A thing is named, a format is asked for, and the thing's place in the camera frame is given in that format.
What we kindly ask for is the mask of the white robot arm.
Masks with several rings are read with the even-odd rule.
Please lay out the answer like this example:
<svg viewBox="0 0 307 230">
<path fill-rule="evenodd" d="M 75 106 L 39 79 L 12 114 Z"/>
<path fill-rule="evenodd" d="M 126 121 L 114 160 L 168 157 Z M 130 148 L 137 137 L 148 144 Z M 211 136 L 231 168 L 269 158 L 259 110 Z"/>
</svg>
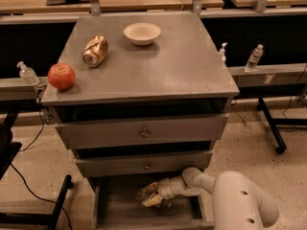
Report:
<svg viewBox="0 0 307 230">
<path fill-rule="evenodd" d="M 172 178 L 155 181 L 138 193 L 145 207 L 170 205 L 176 196 L 212 195 L 215 230 L 264 230 L 276 224 L 279 209 L 274 198 L 239 172 L 226 171 L 217 177 L 195 167 Z"/>
</svg>

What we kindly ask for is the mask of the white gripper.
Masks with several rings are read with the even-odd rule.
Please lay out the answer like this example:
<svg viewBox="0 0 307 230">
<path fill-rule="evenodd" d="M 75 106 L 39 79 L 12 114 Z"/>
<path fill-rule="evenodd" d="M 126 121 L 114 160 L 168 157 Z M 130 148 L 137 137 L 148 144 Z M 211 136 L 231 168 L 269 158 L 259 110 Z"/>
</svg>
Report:
<svg viewBox="0 0 307 230">
<path fill-rule="evenodd" d="M 175 197 L 171 190 L 169 178 L 164 178 L 158 183 L 153 182 L 144 187 L 141 192 L 143 195 L 145 195 L 145 197 L 142 199 L 142 204 L 145 207 L 157 206 L 163 199 L 171 199 Z"/>
</svg>

